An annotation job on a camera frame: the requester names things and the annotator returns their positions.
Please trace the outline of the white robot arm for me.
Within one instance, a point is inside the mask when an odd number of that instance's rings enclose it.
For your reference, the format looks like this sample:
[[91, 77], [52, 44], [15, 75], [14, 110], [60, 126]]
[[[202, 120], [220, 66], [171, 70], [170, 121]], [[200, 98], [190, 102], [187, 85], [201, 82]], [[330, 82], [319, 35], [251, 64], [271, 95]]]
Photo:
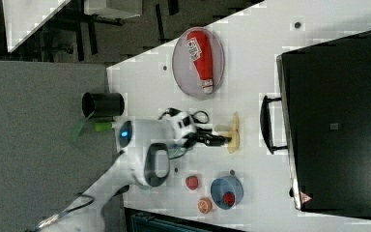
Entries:
[[170, 161], [182, 157], [197, 143], [239, 145], [233, 137], [240, 125], [237, 116], [231, 130], [219, 135], [202, 127], [208, 122], [200, 120], [197, 113], [168, 108], [156, 120], [132, 119], [117, 124], [119, 156], [114, 163], [69, 207], [41, 221], [33, 232], [104, 232], [101, 211], [119, 190], [131, 185], [161, 186], [169, 175]]

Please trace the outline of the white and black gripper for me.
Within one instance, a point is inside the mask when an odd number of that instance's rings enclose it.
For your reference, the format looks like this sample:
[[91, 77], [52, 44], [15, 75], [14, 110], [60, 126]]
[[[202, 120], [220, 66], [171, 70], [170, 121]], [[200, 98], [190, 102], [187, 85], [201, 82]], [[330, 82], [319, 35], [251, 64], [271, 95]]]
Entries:
[[204, 144], [226, 144], [231, 141], [230, 137], [221, 135], [203, 136], [201, 133], [212, 133], [212, 129], [197, 128], [193, 117], [186, 111], [179, 109], [166, 109], [160, 119], [168, 121], [174, 132], [174, 142], [182, 148], [192, 148], [197, 141]]

